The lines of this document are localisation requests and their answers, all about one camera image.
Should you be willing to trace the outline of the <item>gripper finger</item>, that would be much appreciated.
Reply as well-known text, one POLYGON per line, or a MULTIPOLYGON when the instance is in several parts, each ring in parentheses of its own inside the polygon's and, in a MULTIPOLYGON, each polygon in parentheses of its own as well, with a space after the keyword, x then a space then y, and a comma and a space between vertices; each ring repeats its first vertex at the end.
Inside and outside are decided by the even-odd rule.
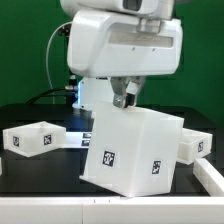
POLYGON ((131 77, 127 85, 127 99, 130 106, 135 106, 138 95, 145 84, 146 78, 144 76, 131 77))
POLYGON ((126 107, 126 78, 125 77, 112 77, 111 80, 112 90, 114 92, 113 104, 118 108, 126 107))

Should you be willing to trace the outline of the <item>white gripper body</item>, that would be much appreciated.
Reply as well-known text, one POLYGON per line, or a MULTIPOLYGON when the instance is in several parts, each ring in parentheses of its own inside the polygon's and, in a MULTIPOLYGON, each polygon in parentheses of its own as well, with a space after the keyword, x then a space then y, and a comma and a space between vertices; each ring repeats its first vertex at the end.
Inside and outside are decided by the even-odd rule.
POLYGON ((181 55, 181 22, 163 21, 157 34, 141 32, 138 25, 135 16, 79 11, 70 31, 69 68, 88 78, 174 73, 181 55))

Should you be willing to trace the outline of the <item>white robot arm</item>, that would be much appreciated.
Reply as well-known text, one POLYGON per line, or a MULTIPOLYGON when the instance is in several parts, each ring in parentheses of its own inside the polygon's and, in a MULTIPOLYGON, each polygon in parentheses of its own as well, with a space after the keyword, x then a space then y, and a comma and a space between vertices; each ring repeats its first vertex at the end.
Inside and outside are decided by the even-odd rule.
POLYGON ((176 0, 60 0, 71 17, 67 64, 81 77, 76 107, 134 105, 147 76, 178 68, 183 30, 176 0))

